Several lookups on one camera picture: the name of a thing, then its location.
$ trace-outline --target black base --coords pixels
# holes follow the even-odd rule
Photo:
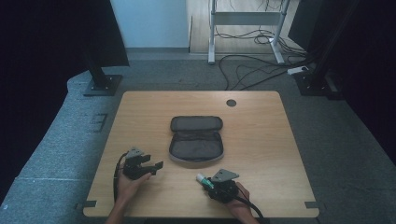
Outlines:
[[[303,72],[299,74],[294,74],[294,79],[296,80],[298,89],[301,95],[305,96],[326,96],[329,87],[325,85],[321,86],[311,86],[312,74],[309,72]]]
[[[326,96],[329,100],[344,100],[334,74],[328,73],[321,85],[312,86],[313,75],[309,72],[294,74],[300,94],[303,96]]]
[[[108,85],[106,87],[97,87],[93,80],[84,92],[84,96],[114,96],[117,87],[122,81],[122,75],[106,75]]]

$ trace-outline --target cord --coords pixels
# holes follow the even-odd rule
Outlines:
[[[259,215],[260,221],[261,221],[262,223],[265,223],[265,219],[264,219],[264,216],[262,215],[262,211],[260,211],[260,209],[259,209],[256,205],[254,205],[254,203],[251,203],[251,202],[248,200],[248,197],[244,194],[244,192],[243,192],[240,188],[238,188],[238,190],[239,190],[240,192],[242,192],[242,194],[244,195],[245,199],[243,199],[243,198],[241,198],[241,197],[239,197],[239,196],[232,195],[231,193],[227,192],[227,191],[224,190],[224,189],[219,189],[219,190],[221,190],[222,192],[224,192],[224,193],[226,193],[227,195],[231,196],[231,197],[234,198],[235,200],[237,200],[237,201],[239,201],[239,202],[241,202],[241,203],[244,203],[244,204],[246,204],[247,206],[251,207],[251,208],[257,213],[257,215]]]
[[[307,59],[305,59],[305,60],[303,60],[303,61],[300,61],[300,62],[297,62],[297,63],[291,63],[291,64],[277,64],[277,63],[267,62],[267,61],[265,61],[265,60],[262,60],[262,59],[259,59],[259,58],[255,58],[255,57],[252,57],[252,56],[242,55],[242,54],[234,54],[234,55],[227,55],[227,56],[224,56],[224,57],[221,58],[220,61],[219,61],[219,69],[220,69],[220,72],[222,73],[222,75],[223,75],[223,76],[225,77],[225,79],[226,79],[226,83],[227,83],[226,88],[225,88],[226,91],[229,89],[230,80],[228,79],[227,75],[226,75],[225,72],[224,72],[223,63],[224,63],[225,59],[231,58],[231,57],[243,57],[243,58],[253,59],[253,60],[256,60],[256,61],[259,61],[259,62],[262,62],[262,63],[266,63],[266,65],[261,66],[260,68],[257,68],[257,69],[255,69],[255,70],[253,70],[253,71],[251,71],[251,72],[245,74],[244,77],[243,77],[242,79],[244,79],[245,77],[247,77],[247,76],[250,75],[250,74],[253,74],[253,73],[256,72],[256,71],[259,71],[259,70],[260,70],[260,71],[264,71],[264,70],[262,70],[262,69],[263,69],[265,66],[267,66],[267,67],[269,67],[269,66],[275,66],[275,67],[276,67],[276,69],[272,70],[271,72],[265,72],[265,73],[267,73],[267,74],[271,74],[272,72],[275,72],[275,71],[278,70],[278,69],[303,66],[303,65],[306,65],[306,64],[308,64],[308,63],[312,63],[312,62],[316,59],[316,58],[314,57],[314,58],[307,58]],[[260,82],[258,82],[258,83],[254,83],[254,84],[252,84],[252,85],[249,85],[249,86],[247,86],[247,87],[241,89],[240,91],[245,90],[245,89],[250,88],[250,87],[253,87],[253,86],[256,86],[256,85],[259,85],[259,84],[263,83],[264,81],[266,81],[266,80],[268,80],[268,79],[271,79],[271,78],[273,78],[273,77],[278,77],[278,76],[280,76],[280,75],[282,75],[282,74],[284,74],[284,73],[286,73],[286,71],[284,71],[284,72],[282,72],[282,73],[280,73],[280,74],[276,74],[276,75],[274,75],[274,76],[272,76],[272,77],[268,77],[268,78],[266,78],[266,79],[264,79],[264,80],[262,80],[262,81],[260,81]]]
[[[250,72],[246,73],[242,78],[239,78],[239,76],[238,76],[239,81],[231,88],[231,91],[232,91],[233,89],[235,89],[239,84],[242,84],[242,80],[243,80],[244,78],[246,78],[246,77],[247,77],[248,75],[250,75],[250,74],[253,74],[253,73],[256,72],[256,71],[262,71],[262,72],[264,72],[264,73],[266,73],[266,74],[271,74],[271,73],[275,72],[276,70],[282,69],[282,67],[278,67],[278,68],[276,68],[276,69],[273,69],[273,70],[270,71],[270,72],[267,72],[267,71],[265,71],[265,70],[262,70],[262,68],[263,68],[263,66],[260,67],[260,68],[256,68],[256,69],[254,69],[253,71],[250,71]],[[262,80],[262,81],[260,81],[260,82],[256,82],[256,83],[254,83],[254,84],[252,84],[252,85],[249,85],[249,86],[245,86],[244,84],[242,84],[242,85],[244,85],[245,87],[242,88],[240,91],[243,91],[243,90],[245,90],[245,89],[247,89],[247,88],[250,88],[250,87],[253,87],[253,86],[256,86],[256,85],[259,85],[259,84],[263,83],[264,81],[269,80],[269,79],[271,79],[271,78],[273,78],[273,77],[278,77],[278,76],[284,74],[285,72],[286,72],[286,71],[284,71],[284,72],[282,72],[282,73],[280,73],[280,74],[277,74],[277,75],[268,77],[268,78],[266,78],[266,79],[264,79],[264,80]]]
[[[119,170],[120,170],[120,164],[122,161],[122,158],[124,158],[128,153],[124,153],[121,155],[119,161],[117,162],[116,165],[116,170],[114,171],[114,176],[113,176],[113,193],[114,193],[114,202],[117,200],[118,196],[118,189],[119,189]]]
[[[219,36],[221,38],[227,39],[227,38],[235,38],[235,39],[254,39],[254,43],[259,44],[259,45],[267,45],[267,44],[271,44],[269,38],[274,37],[274,33],[271,31],[267,31],[267,30],[262,30],[261,26],[259,26],[258,30],[254,30],[251,32],[248,32],[246,34],[243,35],[228,35],[228,34],[221,34],[219,33],[218,27],[215,26],[216,29],[216,36]],[[258,35],[255,36],[247,36],[247,35],[251,35],[254,33],[259,32]],[[306,52],[303,49],[297,49],[297,48],[293,48],[290,47],[284,38],[279,37],[278,43],[280,45],[280,47],[283,49],[283,51],[287,52],[287,53],[292,53],[292,54],[296,54],[299,56],[306,56]]]
[[[230,0],[230,6],[233,8],[233,11],[236,11],[235,8],[233,7],[233,2]]]

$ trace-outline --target dark curtain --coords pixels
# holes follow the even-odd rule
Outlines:
[[[88,70],[82,49],[101,67],[129,64],[108,0],[0,4],[4,196],[62,106],[67,80]]]
[[[360,0],[333,56],[343,95],[396,164],[396,2]]]

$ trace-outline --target metal bracket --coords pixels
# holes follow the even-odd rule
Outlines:
[[[126,154],[125,159],[130,159],[132,157],[136,157],[136,156],[141,156],[145,154],[144,151],[142,151],[141,149],[137,148],[137,147],[133,147],[128,154]]]
[[[212,182],[217,182],[217,183],[221,183],[221,182],[225,182],[228,180],[232,180],[239,177],[239,174],[233,173],[231,171],[228,170],[224,170],[224,169],[220,169],[212,178],[211,181]]]
[[[98,87],[91,80],[87,90],[84,92],[84,96],[113,96],[122,81],[122,75],[106,75],[106,79],[107,85],[105,87]]]

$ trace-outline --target power strip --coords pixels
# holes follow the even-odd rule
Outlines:
[[[296,73],[302,73],[302,72],[306,72],[308,70],[309,69],[306,66],[295,67],[295,68],[288,69],[288,74],[289,75],[294,75]]]

